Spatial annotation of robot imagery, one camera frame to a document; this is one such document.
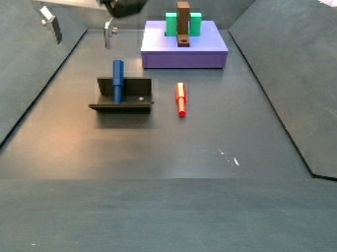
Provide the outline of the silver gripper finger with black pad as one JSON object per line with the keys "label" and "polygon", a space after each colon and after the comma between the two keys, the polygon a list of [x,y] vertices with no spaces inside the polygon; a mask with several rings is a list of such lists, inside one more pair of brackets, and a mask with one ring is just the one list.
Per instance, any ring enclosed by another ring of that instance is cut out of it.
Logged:
{"label": "silver gripper finger with black pad", "polygon": [[60,32],[58,17],[51,13],[51,10],[47,8],[47,6],[41,6],[40,14],[41,14],[41,23],[47,27],[47,29],[51,31],[55,43],[60,44],[62,32]]}

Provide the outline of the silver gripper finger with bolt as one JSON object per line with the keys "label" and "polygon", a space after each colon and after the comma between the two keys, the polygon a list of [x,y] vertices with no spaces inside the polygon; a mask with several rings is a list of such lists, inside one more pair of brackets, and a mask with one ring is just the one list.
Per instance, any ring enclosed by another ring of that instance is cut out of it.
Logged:
{"label": "silver gripper finger with bolt", "polygon": [[114,25],[114,20],[106,21],[104,24],[104,42],[106,48],[110,49],[112,45],[112,35],[116,34],[119,29]]}

